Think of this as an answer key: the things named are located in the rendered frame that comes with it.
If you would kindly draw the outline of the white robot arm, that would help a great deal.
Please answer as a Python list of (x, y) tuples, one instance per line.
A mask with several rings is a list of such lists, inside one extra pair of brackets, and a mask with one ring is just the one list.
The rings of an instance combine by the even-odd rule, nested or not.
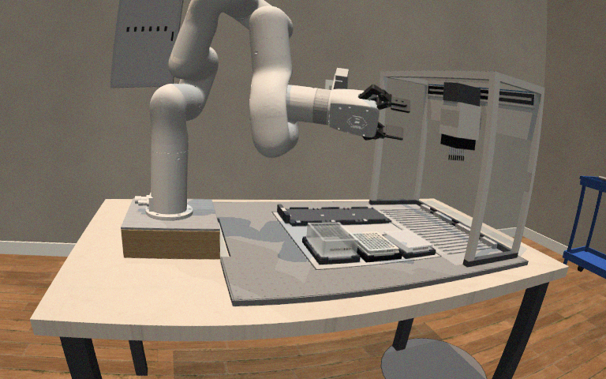
[(150, 206), (146, 215), (156, 220), (183, 220), (193, 214), (187, 204), (186, 121), (204, 109), (218, 70), (218, 55), (210, 46), (220, 13), (249, 30), (249, 114), (253, 143), (263, 156), (279, 157), (294, 148), (299, 121), (327, 125), (331, 91), (347, 89), (349, 70), (341, 68), (332, 90), (288, 85), (292, 75), (288, 32), (290, 38), (293, 24), (281, 9), (264, 0), (191, 0), (168, 63), (170, 73), (183, 80), (160, 87), (150, 102), (151, 193), (135, 196), (135, 204)]

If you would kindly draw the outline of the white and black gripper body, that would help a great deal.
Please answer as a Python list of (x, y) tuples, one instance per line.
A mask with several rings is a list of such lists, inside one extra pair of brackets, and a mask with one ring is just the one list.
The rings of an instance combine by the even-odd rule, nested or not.
[(345, 133), (374, 137), (380, 112), (376, 101), (370, 99), (378, 96), (370, 96), (369, 101), (359, 99), (358, 96), (362, 92), (352, 89), (333, 89), (328, 100), (327, 125)]

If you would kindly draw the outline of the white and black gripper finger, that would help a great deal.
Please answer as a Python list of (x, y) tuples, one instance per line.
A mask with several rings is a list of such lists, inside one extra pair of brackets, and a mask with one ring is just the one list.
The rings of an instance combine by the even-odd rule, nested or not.
[(379, 88), (375, 84), (370, 85), (358, 96), (358, 98), (368, 99), (372, 95), (378, 96), (371, 98), (370, 100), (376, 101), (379, 110), (391, 107), (391, 110), (393, 111), (410, 113), (410, 100), (393, 97), (390, 93), (387, 93), (384, 89)]
[(399, 127), (399, 126), (391, 126), (391, 125), (386, 125), (386, 127), (384, 125), (382, 125), (381, 123), (378, 122), (378, 126), (376, 129), (376, 135), (374, 137), (363, 137), (365, 140), (371, 140), (371, 139), (378, 139), (378, 138), (392, 138), (392, 139), (396, 139), (396, 140), (402, 140), (403, 139), (403, 128)]

